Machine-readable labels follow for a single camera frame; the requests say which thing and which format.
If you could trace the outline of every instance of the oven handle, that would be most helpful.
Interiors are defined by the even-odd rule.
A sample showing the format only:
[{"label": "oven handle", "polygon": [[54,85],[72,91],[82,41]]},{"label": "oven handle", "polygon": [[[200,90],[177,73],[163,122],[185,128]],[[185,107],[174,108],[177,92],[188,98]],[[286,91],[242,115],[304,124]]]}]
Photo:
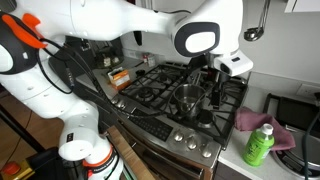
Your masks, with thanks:
[{"label": "oven handle", "polygon": [[147,147],[146,145],[144,145],[140,140],[138,140],[137,138],[135,138],[132,133],[130,133],[130,131],[125,127],[125,125],[123,124],[123,122],[121,120],[118,120],[119,124],[123,127],[123,129],[128,133],[128,135],[130,135],[136,142],[134,142],[132,148],[134,149],[134,146],[136,144],[139,144],[141,146],[143,146],[144,148],[148,149],[153,155],[157,156],[158,158],[162,159],[163,161],[167,162],[169,165],[173,166],[174,168],[180,170],[181,172],[184,172],[186,173],[187,175],[193,177],[193,178],[196,178],[196,179],[200,179],[201,175],[202,175],[202,172],[203,170],[201,170],[199,172],[199,174],[196,174],[184,167],[181,167],[179,166],[178,164],[172,162],[171,160],[167,159],[166,157],[154,152],[153,150],[151,150],[149,147]]}]

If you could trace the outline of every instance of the backsplash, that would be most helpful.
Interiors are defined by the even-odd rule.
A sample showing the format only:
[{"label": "backsplash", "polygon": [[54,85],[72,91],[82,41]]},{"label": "backsplash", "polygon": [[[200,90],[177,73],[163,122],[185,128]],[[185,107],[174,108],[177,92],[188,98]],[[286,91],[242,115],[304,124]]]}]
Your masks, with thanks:
[{"label": "backsplash", "polygon": [[[193,11],[203,0],[153,0],[153,9]],[[264,1],[244,0],[243,32],[256,27]],[[307,82],[320,83],[320,12],[284,13],[286,2],[272,0],[264,36],[247,42],[240,35],[240,49],[254,62],[252,71]],[[143,32],[143,45],[138,46],[133,33],[121,37],[124,50],[151,52],[164,60],[188,63],[180,56],[169,38]]]}]

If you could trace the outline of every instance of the pink cloth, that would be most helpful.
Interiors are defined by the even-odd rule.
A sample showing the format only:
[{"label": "pink cloth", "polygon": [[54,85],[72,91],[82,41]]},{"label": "pink cloth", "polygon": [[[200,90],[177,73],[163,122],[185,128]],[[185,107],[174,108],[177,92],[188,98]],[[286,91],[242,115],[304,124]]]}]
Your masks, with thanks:
[{"label": "pink cloth", "polygon": [[271,124],[275,143],[272,151],[287,150],[294,148],[296,143],[292,134],[282,127],[271,115],[256,113],[247,107],[237,109],[235,127],[240,131],[253,131],[260,128],[264,123]]}]

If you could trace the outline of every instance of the oven door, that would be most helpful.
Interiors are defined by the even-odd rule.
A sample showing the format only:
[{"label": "oven door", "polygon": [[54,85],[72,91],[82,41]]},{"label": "oven door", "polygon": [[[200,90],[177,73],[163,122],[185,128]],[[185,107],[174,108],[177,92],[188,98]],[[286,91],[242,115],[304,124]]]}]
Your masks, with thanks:
[{"label": "oven door", "polygon": [[141,160],[147,165],[159,179],[181,180],[181,179],[203,179],[203,169],[188,165],[171,158],[165,153],[158,153],[138,140],[123,124],[119,121],[124,138],[137,153]]}]

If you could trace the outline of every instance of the wooden floor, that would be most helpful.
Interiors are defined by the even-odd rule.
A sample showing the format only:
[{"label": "wooden floor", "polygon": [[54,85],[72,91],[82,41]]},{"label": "wooden floor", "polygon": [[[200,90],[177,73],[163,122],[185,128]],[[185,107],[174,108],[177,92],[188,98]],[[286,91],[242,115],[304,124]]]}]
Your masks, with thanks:
[{"label": "wooden floor", "polygon": [[[30,118],[26,129],[44,148],[47,149],[59,145],[59,137],[63,128],[63,122],[60,119],[42,119],[11,95],[1,97],[0,104],[16,118],[23,127],[27,126]],[[13,152],[16,144],[19,142],[19,138],[20,137],[0,119],[0,169]],[[36,151],[21,139],[10,161],[20,163],[23,159],[35,153]]]}]

